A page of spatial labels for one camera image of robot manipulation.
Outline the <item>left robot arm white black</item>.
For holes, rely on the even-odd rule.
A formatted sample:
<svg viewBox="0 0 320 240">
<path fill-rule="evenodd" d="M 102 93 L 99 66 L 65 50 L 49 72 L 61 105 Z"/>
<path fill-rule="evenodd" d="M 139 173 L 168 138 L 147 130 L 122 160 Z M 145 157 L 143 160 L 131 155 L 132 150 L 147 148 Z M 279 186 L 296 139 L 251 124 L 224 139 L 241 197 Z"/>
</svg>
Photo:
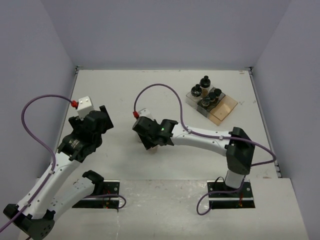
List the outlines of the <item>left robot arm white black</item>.
<svg viewBox="0 0 320 240">
<path fill-rule="evenodd" d="M 73 130 L 57 148 L 55 159 L 32 188 L 18 203 L 8 204 L 3 213 L 33 240 L 43 240 L 59 217 L 87 196 L 103 193 L 104 178 L 88 170 L 63 195 L 57 192 L 85 158 L 102 145 L 102 135 L 114 127 L 104 105 L 91 110 L 80 119 L 69 118 Z"/>
</svg>

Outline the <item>pink lid spice jar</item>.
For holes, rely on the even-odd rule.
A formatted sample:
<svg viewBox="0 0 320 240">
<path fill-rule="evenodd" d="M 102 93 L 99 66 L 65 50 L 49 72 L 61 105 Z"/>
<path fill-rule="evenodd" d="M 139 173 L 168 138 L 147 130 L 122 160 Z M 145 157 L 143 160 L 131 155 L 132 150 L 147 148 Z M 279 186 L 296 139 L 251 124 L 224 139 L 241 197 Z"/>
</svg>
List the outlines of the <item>pink lid spice jar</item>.
<svg viewBox="0 0 320 240">
<path fill-rule="evenodd" d="M 136 139 L 137 139 L 137 141 L 138 141 L 139 143 L 141 143 L 142 145 L 144 145 L 144 144 L 143 144 L 143 141 L 142 141 L 142 139 L 141 139 L 141 136 L 140 136 L 138 133 L 136 134 Z M 149 154 L 155 154 L 155 153 L 158 151 L 158 148 L 159 148 L 159 146 L 156 145 L 156 146 L 154 146 L 154 147 L 150 147 L 150 148 L 147 149 L 146 151 L 147 151 Z"/>
</svg>

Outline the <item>brown spice jar black lid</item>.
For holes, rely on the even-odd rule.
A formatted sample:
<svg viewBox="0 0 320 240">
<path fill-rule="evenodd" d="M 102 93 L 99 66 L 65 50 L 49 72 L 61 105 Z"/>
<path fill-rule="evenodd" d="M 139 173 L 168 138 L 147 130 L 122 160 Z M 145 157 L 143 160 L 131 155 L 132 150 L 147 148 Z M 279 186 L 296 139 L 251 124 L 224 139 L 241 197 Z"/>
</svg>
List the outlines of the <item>brown spice jar black lid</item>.
<svg viewBox="0 0 320 240">
<path fill-rule="evenodd" d="M 209 79 L 208 75 L 205 75 L 199 82 L 201 88 L 201 97 L 204 98 L 208 95 L 210 87 L 211 87 L 211 80 Z"/>
</svg>

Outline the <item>black cap bottle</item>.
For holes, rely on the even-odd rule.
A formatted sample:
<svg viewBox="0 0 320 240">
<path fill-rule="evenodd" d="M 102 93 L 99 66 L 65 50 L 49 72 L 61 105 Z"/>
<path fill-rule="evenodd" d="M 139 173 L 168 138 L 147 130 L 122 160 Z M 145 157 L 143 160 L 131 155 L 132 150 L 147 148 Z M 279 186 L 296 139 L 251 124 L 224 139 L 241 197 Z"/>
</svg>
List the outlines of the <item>black cap bottle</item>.
<svg viewBox="0 0 320 240">
<path fill-rule="evenodd" d="M 217 102 L 217 95 L 215 92 L 210 92 L 208 94 L 208 97 L 210 98 L 210 103 L 215 104 Z"/>
</svg>

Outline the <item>black label spice bottle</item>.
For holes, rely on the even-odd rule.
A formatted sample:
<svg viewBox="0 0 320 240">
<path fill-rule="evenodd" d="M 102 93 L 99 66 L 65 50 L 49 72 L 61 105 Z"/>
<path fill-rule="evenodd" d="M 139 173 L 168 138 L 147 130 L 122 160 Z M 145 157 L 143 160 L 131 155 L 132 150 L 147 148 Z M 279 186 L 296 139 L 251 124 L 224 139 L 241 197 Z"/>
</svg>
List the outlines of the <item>black label spice bottle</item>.
<svg viewBox="0 0 320 240">
<path fill-rule="evenodd" d="M 222 90 L 220 89 L 220 88 L 215 88 L 214 89 L 214 93 L 215 93 L 215 95 L 216 95 L 216 100 L 218 101 L 219 100 L 219 98 L 220 98 L 220 96 L 221 96 L 221 94 L 222 94 Z"/>
</svg>

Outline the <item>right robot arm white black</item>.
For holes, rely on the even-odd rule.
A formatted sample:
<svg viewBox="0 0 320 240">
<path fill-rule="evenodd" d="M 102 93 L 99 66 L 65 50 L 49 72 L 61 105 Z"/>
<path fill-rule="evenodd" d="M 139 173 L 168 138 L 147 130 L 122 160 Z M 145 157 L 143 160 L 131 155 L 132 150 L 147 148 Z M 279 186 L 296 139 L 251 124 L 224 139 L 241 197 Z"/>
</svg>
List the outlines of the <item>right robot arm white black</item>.
<svg viewBox="0 0 320 240">
<path fill-rule="evenodd" d="M 145 149 L 156 146 L 189 146 L 208 150 L 226 157 L 227 173 L 223 191 L 233 197 L 241 191 L 245 176 L 250 173 L 255 146 L 242 128 L 232 131 L 211 131 L 190 126 L 176 120 L 164 119 L 161 123 L 140 116 L 133 124 Z"/>
</svg>

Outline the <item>black grinder pepper bottle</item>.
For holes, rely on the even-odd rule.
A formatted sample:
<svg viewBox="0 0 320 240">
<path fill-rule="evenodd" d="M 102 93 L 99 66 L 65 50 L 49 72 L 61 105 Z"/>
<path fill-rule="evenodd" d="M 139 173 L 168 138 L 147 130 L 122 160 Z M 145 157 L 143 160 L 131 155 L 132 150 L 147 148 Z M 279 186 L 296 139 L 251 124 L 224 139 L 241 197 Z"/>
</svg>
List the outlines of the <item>black grinder pepper bottle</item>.
<svg viewBox="0 0 320 240">
<path fill-rule="evenodd" d="M 201 100 L 201 105 L 204 109 L 207 109 L 211 104 L 211 98 L 210 97 L 204 97 L 202 100 Z"/>
</svg>

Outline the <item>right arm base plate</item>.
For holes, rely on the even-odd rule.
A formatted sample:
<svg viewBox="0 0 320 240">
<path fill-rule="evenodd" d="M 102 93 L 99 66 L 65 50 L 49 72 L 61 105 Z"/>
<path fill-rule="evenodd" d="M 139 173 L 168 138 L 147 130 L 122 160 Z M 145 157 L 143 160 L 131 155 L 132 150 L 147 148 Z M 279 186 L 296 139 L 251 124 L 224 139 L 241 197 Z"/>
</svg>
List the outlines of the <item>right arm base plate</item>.
<svg viewBox="0 0 320 240">
<path fill-rule="evenodd" d="M 207 181 L 207 191 L 225 192 L 231 191 L 224 183 L 224 178 L 219 177 L 216 180 Z M 235 193 L 211 193 L 208 195 L 209 206 L 212 210 L 215 209 L 254 209 L 254 195 L 251 182 L 246 179 L 240 191 Z"/>
</svg>

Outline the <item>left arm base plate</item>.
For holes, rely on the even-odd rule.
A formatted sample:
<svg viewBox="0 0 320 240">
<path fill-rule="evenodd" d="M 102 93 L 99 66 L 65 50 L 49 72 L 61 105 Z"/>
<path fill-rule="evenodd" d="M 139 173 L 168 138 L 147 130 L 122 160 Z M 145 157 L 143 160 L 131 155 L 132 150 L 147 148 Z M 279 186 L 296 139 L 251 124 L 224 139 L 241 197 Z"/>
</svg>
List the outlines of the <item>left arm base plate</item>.
<svg viewBox="0 0 320 240">
<path fill-rule="evenodd" d="M 118 195 L 120 192 L 119 180 L 104 180 L 102 189 L 91 196 Z M 74 209 L 115 209 L 120 207 L 122 200 L 119 197 L 91 197 L 85 198 L 72 206 Z"/>
</svg>

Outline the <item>large white salt jar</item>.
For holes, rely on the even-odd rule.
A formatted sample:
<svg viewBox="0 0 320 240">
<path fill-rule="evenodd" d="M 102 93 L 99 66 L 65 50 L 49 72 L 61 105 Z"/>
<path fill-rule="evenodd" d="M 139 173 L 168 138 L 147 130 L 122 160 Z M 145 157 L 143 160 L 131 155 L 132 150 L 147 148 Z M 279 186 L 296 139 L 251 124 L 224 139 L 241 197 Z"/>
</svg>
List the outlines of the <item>large white salt jar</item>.
<svg viewBox="0 0 320 240">
<path fill-rule="evenodd" d="M 193 98 L 200 98 L 202 95 L 202 88 L 199 84 L 194 85 L 191 90 L 190 90 L 190 94 Z"/>
</svg>

